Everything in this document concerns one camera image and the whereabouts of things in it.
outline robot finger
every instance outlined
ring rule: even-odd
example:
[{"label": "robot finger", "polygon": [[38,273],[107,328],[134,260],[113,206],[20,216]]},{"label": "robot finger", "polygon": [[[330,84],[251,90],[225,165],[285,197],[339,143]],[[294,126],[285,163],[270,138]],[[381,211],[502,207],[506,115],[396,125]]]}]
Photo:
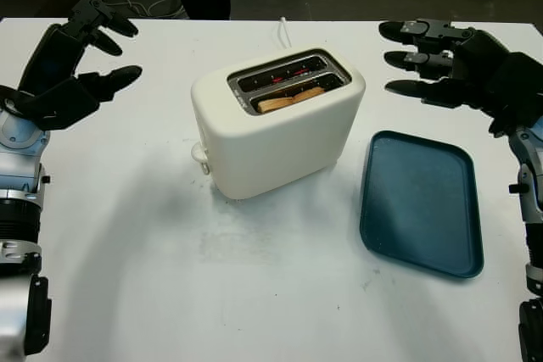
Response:
[{"label": "robot finger", "polygon": [[406,97],[418,97],[423,103],[441,106],[444,108],[457,108],[469,103],[466,99],[466,88],[460,81],[444,78],[441,81],[428,83],[425,81],[391,81],[385,88],[387,91],[398,93]]},{"label": "robot finger", "polygon": [[421,78],[438,80],[450,76],[452,72],[452,58],[447,53],[407,53],[391,51],[385,53],[384,60],[393,67],[406,71],[416,71]]},{"label": "robot finger", "polygon": [[446,20],[386,21],[379,25],[381,36],[431,54],[454,51],[457,44],[465,42],[474,32],[475,29],[457,29]]},{"label": "robot finger", "polygon": [[111,37],[98,29],[93,31],[90,44],[109,55],[115,55],[116,57],[122,55],[119,45]]},{"label": "robot finger", "polygon": [[107,102],[113,100],[116,92],[132,84],[141,74],[141,67],[130,65],[113,70],[105,76],[98,72],[81,74],[77,80],[96,100]]}]

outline white cable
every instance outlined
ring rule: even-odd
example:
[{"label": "white cable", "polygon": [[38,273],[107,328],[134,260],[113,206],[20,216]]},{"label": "white cable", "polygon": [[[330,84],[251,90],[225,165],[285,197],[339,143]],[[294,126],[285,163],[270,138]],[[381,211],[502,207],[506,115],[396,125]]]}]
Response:
[{"label": "white cable", "polygon": [[[114,3],[114,4],[106,3],[106,4],[108,4],[109,6],[113,6],[113,5],[119,6],[118,3]],[[133,1],[131,1],[131,0],[126,0],[126,3],[125,3],[125,4],[130,5],[131,8],[133,8],[134,5],[139,6],[140,8],[143,9],[143,12],[145,13],[145,16],[144,16],[144,17],[149,17],[149,11],[148,11],[148,10],[145,8],[145,6],[143,6],[141,3],[133,2]]]},{"label": "white cable", "polygon": [[290,36],[288,35],[287,18],[283,16],[280,19],[280,21],[281,21],[281,26],[283,27],[283,30],[285,31],[285,36],[287,37],[288,46],[292,47],[292,42],[290,41]]},{"label": "white cable", "polygon": [[156,5],[161,4],[162,2],[165,2],[165,1],[166,1],[166,0],[159,0],[158,2],[155,2],[155,3],[153,3],[152,5],[150,5],[150,6],[147,8],[147,12],[149,13],[149,16],[152,15],[152,14],[151,14],[151,9],[152,9],[153,7],[155,7]]}]

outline toaster slot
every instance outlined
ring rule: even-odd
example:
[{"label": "toaster slot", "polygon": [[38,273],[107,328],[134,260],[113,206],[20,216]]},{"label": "toaster slot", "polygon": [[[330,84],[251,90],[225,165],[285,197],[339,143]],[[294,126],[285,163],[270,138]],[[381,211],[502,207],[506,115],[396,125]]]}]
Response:
[{"label": "toaster slot", "polygon": [[325,92],[337,89],[343,84],[344,82],[335,74],[320,75],[308,81],[302,81],[253,97],[250,103],[258,114],[267,114],[306,99],[317,97]]},{"label": "toaster slot", "polygon": [[[323,49],[310,49],[289,55],[240,70],[227,77],[234,97],[241,107],[252,115],[301,102],[347,85],[351,81],[349,73]],[[259,107],[262,101],[279,98],[283,100],[265,103],[264,109],[262,105]]]},{"label": "toaster slot", "polygon": [[317,56],[302,58],[298,61],[282,64],[263,70],[254,75],[238,79],[242,92],[257,91],[266,86],[280,84],[296,77],[310,75],[326,68],[324,60]]}]

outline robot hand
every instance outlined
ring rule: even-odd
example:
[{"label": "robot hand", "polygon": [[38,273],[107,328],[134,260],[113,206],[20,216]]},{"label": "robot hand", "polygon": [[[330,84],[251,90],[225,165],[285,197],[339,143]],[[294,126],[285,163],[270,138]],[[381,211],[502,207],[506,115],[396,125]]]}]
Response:
[{"label": "robot hand", "polygon": [[507,135],[520,163],[519,194],[530,262],[528,289],[539,296],[520,305],[518,333],[524,362],[543,361],[543,65],[523,53],[510,53],[493,36],[449,21],[418,19],[384,22],[382,36],[414,45],[414,53],[390,52],[387,63],[416,71],[426,81],[392,81],[389,91],[424,103],[456,108],[466,104],[494,120],[489,132]]},{"label": "robot hand", "polygon": [[523,53],[510,53],[489,33],[430,19],[384,22],[379,32],[417,47],[415,53],[386,53],[387,63],[438,80],[392,81],[389,91],[447,108],[481,109],[494,118],[489,132],[495,136],[509,135],[520,125],[530,128],[543,115],[543,66]]},{"label": "robot hand", "polygon": [[51,25],[25,68],[17,91],[2,87],[2,108],[34,122],[43,131],[65,129],[96,111],[101,102],[130,85],[142,73],[128,66],[109,75],[88,73],[74,77],[88,45],[121,55],[120,47],[101,30],[107,27],[123,36],[137,28],[99,0],[81,0],[68,23]]},{"label": "robot hand", "polygon": [[38,276],[44,185],[40,163],[51,130],[65,129],[113,99],[142,73],[137,66],[75,77],[88,45],[122,51],[100,26],[124,36],[136,27],[99,0],[81,0],[68,23],[52,25],[25,68],[17,90],[0,86],[0,361],[20,362],[48,344],[48,279]]}]

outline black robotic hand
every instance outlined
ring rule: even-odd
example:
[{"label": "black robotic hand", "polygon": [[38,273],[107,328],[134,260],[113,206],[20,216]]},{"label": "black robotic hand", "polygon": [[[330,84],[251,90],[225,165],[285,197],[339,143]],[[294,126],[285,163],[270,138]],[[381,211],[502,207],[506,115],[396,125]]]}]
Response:
[{"label": "black robotic hand", "polygon": [[494,119],[490,133],[508,136],[521,165],[518,184],[509,191],[519,194],[526,226],[527,287],[538,296],[520,304],[521,355],[524,362],[543,362],[543,65],[510,53],[484,31],[456,29],[448,21],[389,21],[379,31],[417,47],[414,53],[386,53],[387,63],[437,80],[392,81],[389,91],[447,108],[480,109]]},{"label": "black robotic hand", "polygon": [[390,52],[387,63],[416,71],[426,81],[392,81],[389,91],[424,103],[456,108],[466,104],[494,118],[490,133],[511,134],[531,127],[543,115],[543,65],[523,53],[510,53],[489,33],[457,29],[449,21],[387,21],[385,38],[414,45],[417,51]]},{"label": "black robotic hand", "polygon": [[120,89],[142,73],[127,66],[109,75],[82,74],[76,67],[88,45],[121,55],[120,47],[101,30],[107,27],[123,36],[135,36],[137,28],[100,0],[81,0],[68,23],[51,25],[26,65],[18,90],[0,87],[3,109],[32,120],[44,131],[65,129],[110,101]]}]

